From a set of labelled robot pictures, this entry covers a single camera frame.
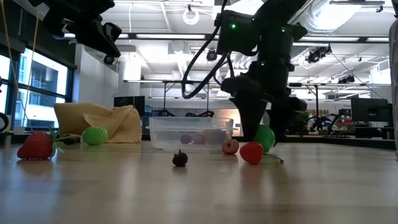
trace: wooden floor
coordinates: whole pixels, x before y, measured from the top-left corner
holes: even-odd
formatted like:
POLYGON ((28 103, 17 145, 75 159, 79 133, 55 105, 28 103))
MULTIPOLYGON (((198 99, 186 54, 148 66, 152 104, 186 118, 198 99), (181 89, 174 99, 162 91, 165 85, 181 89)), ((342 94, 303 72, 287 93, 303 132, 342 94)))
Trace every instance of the wooden floor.
POLYGON ((393 151, 290 143, 284 165, 188 152, 186 168, 149 142, 16 151, 0 148, 0 223, 398 223, 393 151))

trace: clear plastic container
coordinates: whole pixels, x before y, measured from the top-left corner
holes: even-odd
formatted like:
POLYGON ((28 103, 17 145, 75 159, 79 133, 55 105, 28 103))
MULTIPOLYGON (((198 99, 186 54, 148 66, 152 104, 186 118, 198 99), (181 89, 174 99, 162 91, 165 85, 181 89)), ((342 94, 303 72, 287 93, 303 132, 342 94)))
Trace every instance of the clear plastic container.
POLYGON ((149 118, 152 145, 166 150, 221 150, 233 132, 233 119, 194 117, 149 118))

